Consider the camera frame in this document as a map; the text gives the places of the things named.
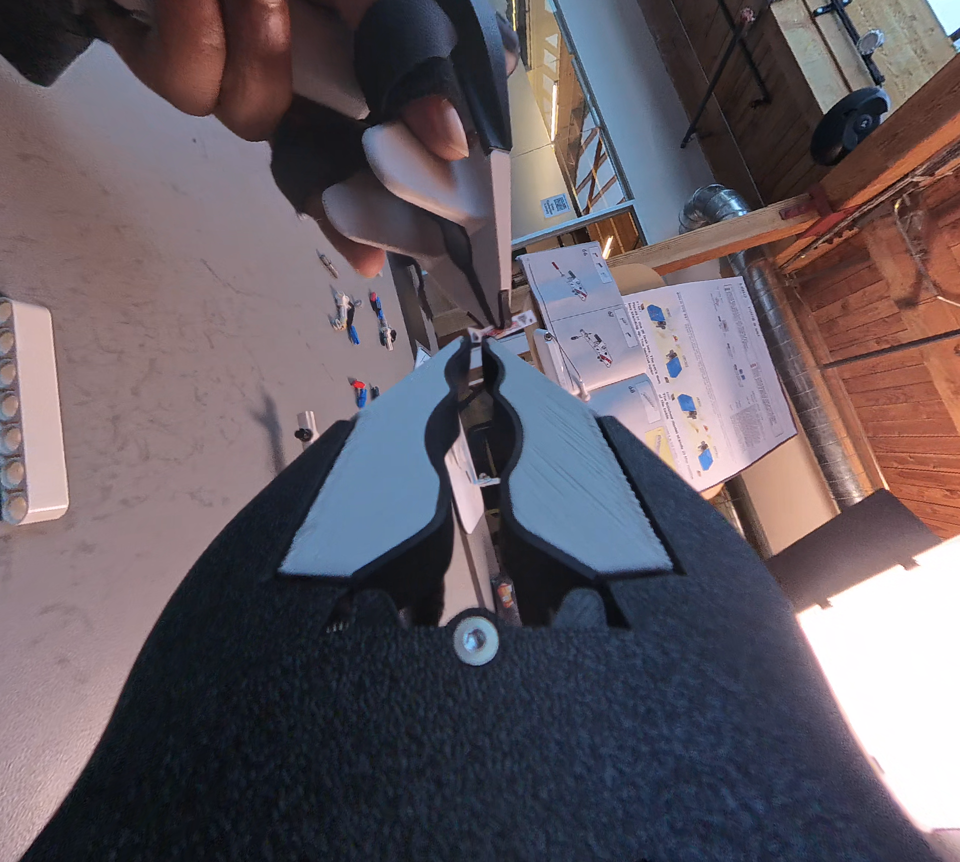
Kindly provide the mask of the printed instruction sheet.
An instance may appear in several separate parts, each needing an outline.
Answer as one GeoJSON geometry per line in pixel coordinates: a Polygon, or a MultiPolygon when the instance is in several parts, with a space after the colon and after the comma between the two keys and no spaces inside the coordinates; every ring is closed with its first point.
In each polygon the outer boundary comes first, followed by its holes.
{"type": "Polygon", "coordinates": [[[666,285],[624,301],[639,367],[617,385],[610,412],[696,492],[796,435],[742,277],[666,285]]]}

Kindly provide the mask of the black round ceiling lamp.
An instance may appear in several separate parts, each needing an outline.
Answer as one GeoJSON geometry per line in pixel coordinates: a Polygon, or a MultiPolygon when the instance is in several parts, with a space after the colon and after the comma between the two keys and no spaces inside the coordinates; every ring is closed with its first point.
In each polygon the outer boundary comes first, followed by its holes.
{"type": "Polygon", "coordinates": [[[882,124],[890,105],[879,86],[860,88],[841,98],[812,133],[811,159],[824,167],[837,165],[882,124]]]}

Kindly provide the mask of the red white lego sticker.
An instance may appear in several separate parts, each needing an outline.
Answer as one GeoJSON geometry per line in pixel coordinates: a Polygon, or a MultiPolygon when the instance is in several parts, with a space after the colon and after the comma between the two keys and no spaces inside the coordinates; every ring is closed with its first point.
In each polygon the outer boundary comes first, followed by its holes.
{"type": "Polygon", "coordinates": [[[502,341],[513,336],[525,333],[527,328],[534,327],[537,324],[537,317],[532,309],[526,309],[513,314],[508,318],[503,328],[494,328],[486,326],[484,328],[471,327],[468,331],[468,337],[472,344],[480,345],[484,340],[502,341]]]}

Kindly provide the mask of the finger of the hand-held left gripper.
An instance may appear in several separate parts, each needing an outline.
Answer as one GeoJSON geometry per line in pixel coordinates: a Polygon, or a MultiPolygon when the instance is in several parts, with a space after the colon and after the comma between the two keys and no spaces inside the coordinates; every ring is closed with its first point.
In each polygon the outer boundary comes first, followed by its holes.
{"type": "Polygon", "coordinates": [[[449,166],[451,184],[438,203],[445,256],[438,286],[480,327],[510,318],[511,158],[501,149],[472,149],[449,166]]]}

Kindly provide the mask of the dark hanging panel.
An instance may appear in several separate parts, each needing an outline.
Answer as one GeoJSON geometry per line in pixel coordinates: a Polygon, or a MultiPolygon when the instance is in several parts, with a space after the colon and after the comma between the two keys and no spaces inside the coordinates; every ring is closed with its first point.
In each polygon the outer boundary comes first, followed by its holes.
{"type": "Polygon", "coordinates": [[[834,596],[916,558],[942,540],[880,489],[765,561],[796,612],[827,608],[834,596]]]}

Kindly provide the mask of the white lego beam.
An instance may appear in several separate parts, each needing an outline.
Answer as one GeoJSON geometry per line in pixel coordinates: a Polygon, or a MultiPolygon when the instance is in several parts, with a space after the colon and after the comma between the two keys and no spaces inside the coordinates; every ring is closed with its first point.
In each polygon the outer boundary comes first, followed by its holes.
{"type": "Polygon", "coordinates": [[[52,317],[1,297],[1,509],[18,527],[57,520],[69,506],[52,317]]]}

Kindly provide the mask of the person's left hand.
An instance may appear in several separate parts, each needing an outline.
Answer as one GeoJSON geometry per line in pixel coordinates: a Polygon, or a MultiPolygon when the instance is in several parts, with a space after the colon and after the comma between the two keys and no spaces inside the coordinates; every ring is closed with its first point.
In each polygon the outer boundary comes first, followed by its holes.
{"type": "Polygon", "coordinates": [[[348,119],[295,100],[290,0],[83,0],[83,15],[138,79],[177,110],[215,115],[235,136],[267,141],[277,187],[312,216],[362,277],[386,251],[340,233],[323,194],[365,161],[361,131],[398,121],[438,160],[469,154],[450,55],[454,28],[434,0],[304,0],[345,28],[368,108],[348,119]]]}

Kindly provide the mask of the lego sticker sheet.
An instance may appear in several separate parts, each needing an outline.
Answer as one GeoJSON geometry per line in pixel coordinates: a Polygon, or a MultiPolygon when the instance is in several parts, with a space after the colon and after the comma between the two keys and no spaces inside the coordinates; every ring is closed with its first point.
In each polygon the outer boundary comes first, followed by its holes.
{"type": "Polygon", "coordinates": [[[444,462],[462,532],[470,535],[486,512],[482,490],[498,486],[500,479],[484,473],[477,474],[462,423],[444,462]]]}

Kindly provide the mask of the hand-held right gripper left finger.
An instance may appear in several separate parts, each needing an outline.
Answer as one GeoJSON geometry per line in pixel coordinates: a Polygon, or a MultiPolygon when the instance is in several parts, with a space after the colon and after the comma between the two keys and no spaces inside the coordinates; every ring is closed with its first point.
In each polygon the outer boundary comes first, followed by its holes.
{"type": "Polygon", "coordinates": [[[451,342],[359,410],[279,567],[333,588],[327,626],[349,626],[381,592],[409,625],[445,625],[472,607],[472,557],[448,456],[461,434],[468,339],[451,342]]]}

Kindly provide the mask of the white wooden book stand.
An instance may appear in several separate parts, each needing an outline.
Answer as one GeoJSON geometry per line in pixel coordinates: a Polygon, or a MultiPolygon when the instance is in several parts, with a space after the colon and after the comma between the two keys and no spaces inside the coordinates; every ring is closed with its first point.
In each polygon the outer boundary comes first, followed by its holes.
{"type": "MultiPolygon", "coordinates": [[[[546,318],[542,315],[539,303],[527,283],[525,270],[520,264],[515,264],[513,274],[516,280],[511,296],[511,312],[519,315],[530,309],[535,317],[535,324],[524,330],[531,352],[531,363],[545,376],[555,381],[560,388],[583,402],[589,402],[591,392],[584,387],[582,379],[574,368],[570,367],[553,330],[546,327],[546,318]]],[[[625,263],[614,267],[612,277],[621,290],[646,291],[666,286],[666,280],[662,275],[654,268],[642,263],[625,263]]]]}

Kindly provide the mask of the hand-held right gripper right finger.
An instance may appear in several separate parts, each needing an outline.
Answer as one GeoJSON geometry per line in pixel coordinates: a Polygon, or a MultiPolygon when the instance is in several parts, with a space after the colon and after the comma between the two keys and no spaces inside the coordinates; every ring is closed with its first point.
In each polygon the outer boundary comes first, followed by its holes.
{"type": "Polygon", "coordinates": [[[613,584],[674,572],[674,561],[599,417],[502,343],[482,343],[486,433],[499,478],[499,552],[520,623],[551,626],[572,592],[592,592],[626,626],[613,584]]]}

